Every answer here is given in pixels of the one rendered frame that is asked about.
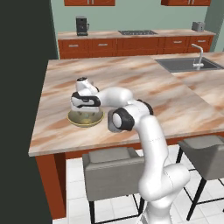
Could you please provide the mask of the red wooden island base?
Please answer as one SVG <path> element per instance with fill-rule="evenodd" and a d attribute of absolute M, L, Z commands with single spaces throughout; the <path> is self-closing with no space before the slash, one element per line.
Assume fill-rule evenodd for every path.
<path fill-rule="evenodd" d="M 62 132 L 57 129 L 55 133 L 47 131 L 32 137 L 29 156 L 36 158 L 54 220 L 67 216 L 66 160 L 80 158 L 85 152 L 117 146 L 141 148 L 135 131 L 112 134 L 105 129 L 71 128 Z"/>

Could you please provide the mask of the black hob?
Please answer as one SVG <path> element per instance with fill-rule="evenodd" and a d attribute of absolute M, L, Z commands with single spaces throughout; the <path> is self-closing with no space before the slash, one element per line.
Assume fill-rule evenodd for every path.
<path fill-rule="evenodd" d="M 132 31 L 118 31 L 122 35 L 156 35 L 157 33 L 152 30 L 132 30 Z"/>

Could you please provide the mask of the grey sink basin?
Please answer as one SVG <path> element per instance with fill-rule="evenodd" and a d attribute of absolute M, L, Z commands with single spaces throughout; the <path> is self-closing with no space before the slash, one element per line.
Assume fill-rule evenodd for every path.
<path fill-rule="evenodd" d="M 170 73 L 183 73 L 194 71 L 221 70 L 221 66 L 210 59 L 203 57 L 193 58 L 173 58 L 173 59 L 157 59 L 157 63 Z"/>

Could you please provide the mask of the red wooden wall cupboard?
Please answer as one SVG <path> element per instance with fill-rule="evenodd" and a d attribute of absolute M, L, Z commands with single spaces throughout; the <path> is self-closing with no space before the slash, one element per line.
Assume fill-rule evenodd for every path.
<path fill-rule="evenodd" d="M 115 6 L 116 0 L 64 0 L 65 6 Z"/>
<path fill-rule="evenodd" d="M 163 6 L 210 6 L 211 0 L 161 0 Z"/>

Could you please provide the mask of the grey toaster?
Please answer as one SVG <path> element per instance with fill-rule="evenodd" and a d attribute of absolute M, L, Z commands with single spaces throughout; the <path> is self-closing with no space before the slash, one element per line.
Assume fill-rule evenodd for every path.
<path fill-rule="evenodd" d="M 192 30 L 196 32 L 203 32 L 205 29 L 204 22 L 193 22 L 192 23 Z"/>

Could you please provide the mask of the golden ice bowl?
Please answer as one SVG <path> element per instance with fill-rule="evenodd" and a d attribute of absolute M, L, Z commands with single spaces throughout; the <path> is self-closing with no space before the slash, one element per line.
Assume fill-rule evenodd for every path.
<path fill-rule="evenodd" d="M 104 117 L 104 112 L 83 112 L 83 111 L 70 111 L 67 119 L 70 123 L 77 127 L 88 128 L 98 124 Z"/>

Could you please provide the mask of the silver sink tap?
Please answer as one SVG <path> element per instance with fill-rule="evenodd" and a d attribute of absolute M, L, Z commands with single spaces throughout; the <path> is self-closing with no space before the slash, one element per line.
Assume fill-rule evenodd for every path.
<path fill-rule="evenodd" d="M 192 44 L 192 47 L 195 47 L 195 48 L 198 48 L 199 49 L 199 58 L 198 59 L 195 59 L 193 61 L 193 66 L 197 69 L 197 70 L 200 70 L 204 64 L 202 63 L 202 56 L 203 56 L 203 48 L 199 45 L 195 45 L 195 44 Z"/>

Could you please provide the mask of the black coffee machine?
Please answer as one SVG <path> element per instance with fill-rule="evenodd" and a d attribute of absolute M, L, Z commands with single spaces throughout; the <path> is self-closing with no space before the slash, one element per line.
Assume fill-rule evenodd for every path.
<path fill-rule="evenodd" d="M 76 18 L 76 32 L 78 36 L 87 36 L 89 23 L 86 17 L 77 16 Z"/>

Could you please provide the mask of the grey bar stool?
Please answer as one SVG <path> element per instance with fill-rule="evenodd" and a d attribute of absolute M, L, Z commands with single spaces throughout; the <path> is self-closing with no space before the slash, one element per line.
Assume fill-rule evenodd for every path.
<path fill-rule="evenodd" d="M 144 210 L 144 199 L 136 203 L 137 214 L 113 220 L 95 221 L 95 202 L 129 196 L 136 202 L 138 181 L 144 170 L 144 157 L 128 147 L 90 151 L 82 155 L 84 182 L 91 224 L 105 224 L 138 217 Z"/>
<path fill-rule="evenodd" d="M 224 200 L 224 196 L 217 199 L 200 201 L 204 187 L 209 180 L 218 179 L 224 186 L 221 179 L 224 179 L 224 137 L 223 136 L 197 136 L 186 138 L 178 142 L 178 155 L 176 162 L 181 161 L 182 155 L 193 165 L 193 170 L 201 176 L 201 181 L 194 198 L 184 188 L 188 198 L 192 202 L 186 219 L 189 221 L 197 205 L 206 204 L 214 201 Z"/>

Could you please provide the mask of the red wooden base cupboards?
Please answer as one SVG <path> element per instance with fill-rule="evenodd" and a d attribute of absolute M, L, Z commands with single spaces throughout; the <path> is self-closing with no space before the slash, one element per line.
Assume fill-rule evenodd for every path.
<path fill-rule="evenodd" d="M 175 53 L 198 53 L 193 44 L 210 51 L 213 35 L 173 36 L 155 38 L 87 38 L 59 39 L 62 59 L 98 58 Z"/>

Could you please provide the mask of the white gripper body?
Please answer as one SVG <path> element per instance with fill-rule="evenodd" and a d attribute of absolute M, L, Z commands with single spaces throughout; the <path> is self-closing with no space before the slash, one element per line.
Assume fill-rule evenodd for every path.
<path fill-rule="evenodd" d="M 82 100 L 71 100 L 71 110 L 78 112 L 98 113 L 100 111 L 100 108 L 94 107 L 94 102 L 92 100 L 87 102 L 84 102 Z"/>

